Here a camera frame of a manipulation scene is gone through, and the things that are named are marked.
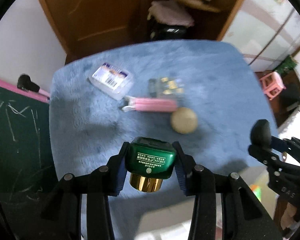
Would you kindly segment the green bottle gold cap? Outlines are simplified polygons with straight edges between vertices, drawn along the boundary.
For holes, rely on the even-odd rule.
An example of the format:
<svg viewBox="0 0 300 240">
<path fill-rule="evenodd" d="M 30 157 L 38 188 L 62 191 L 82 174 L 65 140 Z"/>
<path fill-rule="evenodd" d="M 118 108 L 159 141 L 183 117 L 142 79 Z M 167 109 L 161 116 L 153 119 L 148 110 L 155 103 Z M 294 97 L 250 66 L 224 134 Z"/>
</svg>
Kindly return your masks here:
<svg viewBox="0 0 300 240">
<path fill-rule="evenodd" d="M 159 191 L 162 182 L 172 175 L 176 156 L 176 150 L 168 142 L 146 137 L 135 138 L 125 156 L 130 185 L 141 192 Z"/>
</svg>

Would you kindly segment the round gold compact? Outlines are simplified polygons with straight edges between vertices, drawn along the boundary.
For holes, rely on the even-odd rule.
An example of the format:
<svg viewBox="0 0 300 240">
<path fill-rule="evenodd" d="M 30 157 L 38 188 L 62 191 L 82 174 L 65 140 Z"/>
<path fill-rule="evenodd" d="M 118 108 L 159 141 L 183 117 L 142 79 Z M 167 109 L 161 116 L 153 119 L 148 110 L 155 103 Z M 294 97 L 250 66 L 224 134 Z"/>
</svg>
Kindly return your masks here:
<svg viewBox="0 0 300 240">
<path fill-rule="evenodd" d="M 171 115 L 171 126 L 177 133 L 189 134 L 197 129 L 198 117 L 193 110 L 180 107 Z"/>
</svg>

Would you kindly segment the pink hair roller clip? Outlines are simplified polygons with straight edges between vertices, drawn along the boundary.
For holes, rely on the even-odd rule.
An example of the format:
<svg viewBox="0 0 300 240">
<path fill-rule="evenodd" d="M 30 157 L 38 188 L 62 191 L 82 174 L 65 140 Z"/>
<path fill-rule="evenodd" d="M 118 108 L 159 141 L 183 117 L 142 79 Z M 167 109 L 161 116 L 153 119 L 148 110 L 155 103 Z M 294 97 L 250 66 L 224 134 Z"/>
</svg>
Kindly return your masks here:
<svg viewBox="0 0 300 240">
<path fill-rule="evenodd" d="M 136 98 L 132 96 L 125 96 L 124 99 L 127 102 L 127 105 L 122 107 L 124 112 L 172 113 L 178 109 L 177 102 L 171 99 Z"/>
</svg>

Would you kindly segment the clear case yellow stickers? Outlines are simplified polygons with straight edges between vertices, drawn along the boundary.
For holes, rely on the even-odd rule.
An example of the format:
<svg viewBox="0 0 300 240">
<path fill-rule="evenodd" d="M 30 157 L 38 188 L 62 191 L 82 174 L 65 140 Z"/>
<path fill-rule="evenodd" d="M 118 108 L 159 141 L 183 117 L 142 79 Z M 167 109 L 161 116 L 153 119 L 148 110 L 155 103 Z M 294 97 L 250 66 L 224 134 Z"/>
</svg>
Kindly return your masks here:
<svg viewBox="0 0 300 240">
<path fill-rule="evenodd" d="M 149 79 L 148 91 L 152 98 L 181 99 L 185 94 L 185 86 L 180 78 L 160 77 Z"/>
</svg>

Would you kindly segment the colourful rubik's cube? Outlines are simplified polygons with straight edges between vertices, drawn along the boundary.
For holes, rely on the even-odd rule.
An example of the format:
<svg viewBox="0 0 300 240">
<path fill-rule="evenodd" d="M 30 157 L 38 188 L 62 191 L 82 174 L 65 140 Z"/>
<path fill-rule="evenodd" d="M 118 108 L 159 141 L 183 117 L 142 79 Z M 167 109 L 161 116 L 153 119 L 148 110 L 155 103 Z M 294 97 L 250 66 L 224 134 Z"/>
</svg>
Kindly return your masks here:
<svg viewBox="0 0 300 240">
<path fill-rule="evenodd" d="M 262 201 L 262 190 L 260 186 L 251 184 L 250 186 L 251 191 L 254 193 L 254 195 L 257 197 L 257 199 L 261 202 Z"/>
</svg>

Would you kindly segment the pink plastic stool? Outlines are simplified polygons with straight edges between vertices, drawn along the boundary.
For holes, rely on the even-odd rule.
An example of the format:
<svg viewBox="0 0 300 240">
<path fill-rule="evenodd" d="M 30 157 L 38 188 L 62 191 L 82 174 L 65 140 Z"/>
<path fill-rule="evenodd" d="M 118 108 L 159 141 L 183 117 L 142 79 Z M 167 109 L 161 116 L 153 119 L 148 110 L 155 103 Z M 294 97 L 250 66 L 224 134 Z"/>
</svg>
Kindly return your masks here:
<svg viewBox="0 0 300 240">
<path fill-rule="evenodd" d="M 263 93 L 270 101 L 276 98 L 286 87 L 278 72 L 271 72 L 260 78 Z"/>
</svg>

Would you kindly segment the white plastic tray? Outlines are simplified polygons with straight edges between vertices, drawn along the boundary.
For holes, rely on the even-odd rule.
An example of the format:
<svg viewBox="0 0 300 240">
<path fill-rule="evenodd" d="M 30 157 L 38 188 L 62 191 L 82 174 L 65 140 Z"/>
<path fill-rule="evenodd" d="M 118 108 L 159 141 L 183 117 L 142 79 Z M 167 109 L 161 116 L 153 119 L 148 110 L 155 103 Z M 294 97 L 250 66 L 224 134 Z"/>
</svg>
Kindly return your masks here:
<svg viewBox="0 0 300 240">
<path fill-rule="evenodd" d="M 268 172 L 265 166 L 247 167 L 239 175 L 250 186 L 260 186 L 261 204 L 271 218 L 274 217 L 277 194 L 267 184 Z M 141 217 L 135 239 L 188 239 L 194 197 L 184 197 L 183 201 L 156 211 L 148 212 Z"/>
</svg>

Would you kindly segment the clear box with barcode label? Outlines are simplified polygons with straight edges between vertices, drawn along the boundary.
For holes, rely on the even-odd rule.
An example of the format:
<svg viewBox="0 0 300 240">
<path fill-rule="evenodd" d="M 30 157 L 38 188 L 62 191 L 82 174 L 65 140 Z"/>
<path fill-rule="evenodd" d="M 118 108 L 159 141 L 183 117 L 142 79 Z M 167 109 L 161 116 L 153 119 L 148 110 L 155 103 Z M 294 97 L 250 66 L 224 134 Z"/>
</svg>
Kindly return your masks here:
<svg viewBox="0 0 300 240">
<path fill-rule="evenodd" d="M 134 84 L 132 73 L 109 63 L 98 66 L 88 79 L 92 85 L 117 101 L 123 99 Z"/>
</svg>

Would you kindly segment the white wardrobe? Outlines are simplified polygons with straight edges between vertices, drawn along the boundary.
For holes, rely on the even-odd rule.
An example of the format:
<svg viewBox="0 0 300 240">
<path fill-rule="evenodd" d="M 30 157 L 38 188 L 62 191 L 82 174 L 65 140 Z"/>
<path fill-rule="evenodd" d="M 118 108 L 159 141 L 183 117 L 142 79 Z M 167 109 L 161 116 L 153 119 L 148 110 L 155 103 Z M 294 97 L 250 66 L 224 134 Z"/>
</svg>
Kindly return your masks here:
<svg viewBox="0 0 300 240">
<path fill-rule="evenodd" d="M 300 15 L 288 0 L 244 0 L 222 40 L 254 72 L 273 70 L 300 47 Z"/>
</svg>

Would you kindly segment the black chalkboard knob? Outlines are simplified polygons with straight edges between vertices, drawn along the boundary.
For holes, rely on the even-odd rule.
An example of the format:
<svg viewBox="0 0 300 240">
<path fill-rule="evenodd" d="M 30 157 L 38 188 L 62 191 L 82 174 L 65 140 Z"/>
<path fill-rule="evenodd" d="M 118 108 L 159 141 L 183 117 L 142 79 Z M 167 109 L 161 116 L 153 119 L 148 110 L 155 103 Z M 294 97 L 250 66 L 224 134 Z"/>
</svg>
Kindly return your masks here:
<svg viewBox="0 0 300 240">
<path fill-rule="evenodd" d="M 17 88 L 35 93 L 40 91 L 40 87 L 36 83 L 32 82 L 30 76 L 27 74 L 22 74 L 19 76 Z"/>
</svg>

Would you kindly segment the wooden shelf unit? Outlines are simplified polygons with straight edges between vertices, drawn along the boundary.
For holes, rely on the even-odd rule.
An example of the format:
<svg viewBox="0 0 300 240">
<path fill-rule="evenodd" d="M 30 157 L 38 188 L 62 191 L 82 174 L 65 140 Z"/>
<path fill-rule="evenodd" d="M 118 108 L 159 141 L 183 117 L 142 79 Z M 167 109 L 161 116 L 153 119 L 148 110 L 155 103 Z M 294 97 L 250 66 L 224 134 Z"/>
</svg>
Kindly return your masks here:
<svg viewBox="0 0 300 240">
<path fill-rule="evenodd" d="M 161 0 L 141 0 L 141 14 L 147 17 L 151 2 Z M 204 40 L 223 39 L 244 0 L 175 0 L 194 19 L 192 38 Z"/>
</svg>

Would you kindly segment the pink folded cloth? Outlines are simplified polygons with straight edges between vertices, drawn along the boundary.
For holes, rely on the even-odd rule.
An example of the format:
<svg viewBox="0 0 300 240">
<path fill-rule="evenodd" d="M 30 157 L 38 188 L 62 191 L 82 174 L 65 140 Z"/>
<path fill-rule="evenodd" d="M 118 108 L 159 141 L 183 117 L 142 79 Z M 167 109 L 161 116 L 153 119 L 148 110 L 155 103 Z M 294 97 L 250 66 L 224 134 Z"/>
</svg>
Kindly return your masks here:
<svg viewBox="0 0 300 240">
<path fill-rule="evenodd" d="M 194 26 L 194 19 L 191 15 L 173 0 L 153 1 L 148 10 L 147 20 L 151 18 L 165 25 Z"/>
</svg>

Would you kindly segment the brown wooden door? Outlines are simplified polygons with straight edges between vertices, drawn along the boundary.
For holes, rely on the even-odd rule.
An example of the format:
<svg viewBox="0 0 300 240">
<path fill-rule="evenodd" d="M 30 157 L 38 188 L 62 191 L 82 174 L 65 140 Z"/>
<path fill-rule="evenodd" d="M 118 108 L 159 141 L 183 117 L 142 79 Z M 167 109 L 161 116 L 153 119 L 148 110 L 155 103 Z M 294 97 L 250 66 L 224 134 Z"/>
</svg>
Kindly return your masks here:
<svg viewBox="0 0 300 240">
<path fill-rule="evenodd" d="M 148 0 L 39 0 L 66 63 L 146 40 Z"/>
</svg>

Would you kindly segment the green chalkboard pink frame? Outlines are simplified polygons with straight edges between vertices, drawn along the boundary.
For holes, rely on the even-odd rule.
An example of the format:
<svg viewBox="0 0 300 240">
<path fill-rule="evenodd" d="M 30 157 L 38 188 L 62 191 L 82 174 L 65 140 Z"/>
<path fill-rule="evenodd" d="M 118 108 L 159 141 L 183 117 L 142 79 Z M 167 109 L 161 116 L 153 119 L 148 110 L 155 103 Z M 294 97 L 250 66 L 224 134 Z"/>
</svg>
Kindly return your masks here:
<svg viewBox="0 0 300 240">
<path fill-rule="evenodd" d="M 57 181 L 49 104 L 0 80 L 0 204 L 16 239 L 45 237 L 45 200 Z"/>
</svg>

